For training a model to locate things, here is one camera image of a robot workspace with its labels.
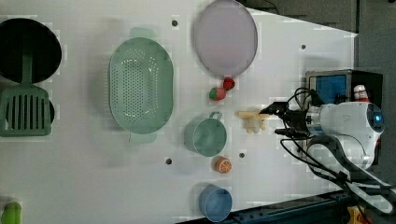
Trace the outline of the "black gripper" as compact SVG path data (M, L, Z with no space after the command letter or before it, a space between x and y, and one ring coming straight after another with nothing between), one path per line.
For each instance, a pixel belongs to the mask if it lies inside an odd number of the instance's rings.
M283 116L289 126L286 129L276 129L275 133L289 138L304 138L309 130L306 125L306 110L289 110L288 102L273 102L260 111L261 114Z

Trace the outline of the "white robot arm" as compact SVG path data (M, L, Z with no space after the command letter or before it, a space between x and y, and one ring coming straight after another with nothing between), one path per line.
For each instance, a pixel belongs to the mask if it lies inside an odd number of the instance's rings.
M287 102L274 102L262 113L282 119L284 127L276 133L296 145L300 151L296 159L307 164L315 176L333 182L354 200L382 214L395 214L395 187L368 172L384 132L378 106L346 102L291 110Z

